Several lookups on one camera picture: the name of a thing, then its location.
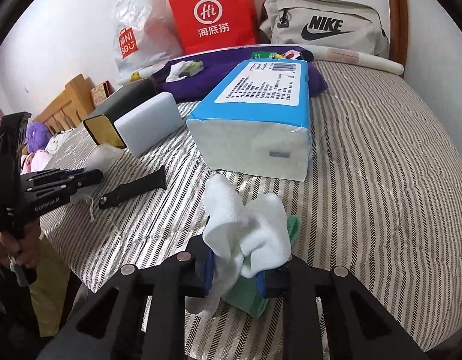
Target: wooden bed frame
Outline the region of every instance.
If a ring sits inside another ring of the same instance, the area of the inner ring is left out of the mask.
[[[389,0],[391,34],[389,59],[406,68],[408,56],[408,0]]]
[[[34,119],[36,122],[44,123],[53,134],[76,128],[94,111],[91,88],[82,74],[74,77],[64,88]]]

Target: white wall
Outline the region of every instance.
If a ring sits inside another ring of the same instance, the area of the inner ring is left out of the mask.
[[[408,0],[404,79],[432,109],[462,157],[462,33],[436,0]]]
[[[388,0],[371,5],[389,34]],[[37,115],[79,73],[117,88],[111,11],[117,0],[35,0],[0,48],[0,104],[4,112]],[[255,0],[261,8],[263,0]]]

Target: tissue pack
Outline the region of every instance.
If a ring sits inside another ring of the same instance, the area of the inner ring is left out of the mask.
[[[186,123],[212,169],[304,181],[310,117],[306,61],[250,59],[234,68]]]

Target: barcode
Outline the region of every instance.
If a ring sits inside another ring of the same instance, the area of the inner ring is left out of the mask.
[[[295,72],[296,71],[296,64],[280,64],[275,63],[273,65],[273,71],[285,71],[285,72]]]

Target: red paper bag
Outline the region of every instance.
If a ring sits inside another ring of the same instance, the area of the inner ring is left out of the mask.
[[[257,44],[253,0],[169,0],[186,54]]]

